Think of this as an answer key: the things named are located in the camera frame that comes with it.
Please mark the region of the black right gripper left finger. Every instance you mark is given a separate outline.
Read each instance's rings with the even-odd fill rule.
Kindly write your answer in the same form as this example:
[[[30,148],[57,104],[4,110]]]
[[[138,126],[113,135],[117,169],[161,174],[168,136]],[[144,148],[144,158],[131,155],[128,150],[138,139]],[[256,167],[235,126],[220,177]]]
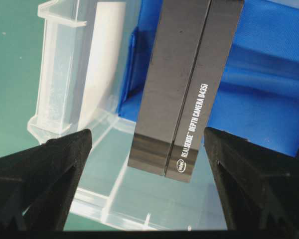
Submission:
[[[0,158],[0,232],[61,231],[92,148],[84,129]]]

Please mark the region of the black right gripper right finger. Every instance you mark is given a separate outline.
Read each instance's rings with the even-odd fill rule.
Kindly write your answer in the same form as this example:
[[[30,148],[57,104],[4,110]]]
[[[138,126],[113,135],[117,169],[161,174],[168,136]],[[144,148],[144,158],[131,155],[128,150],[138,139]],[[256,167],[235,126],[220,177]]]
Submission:
[[[228,229],[299,232],[299,159],[212,127],[204,147]]]

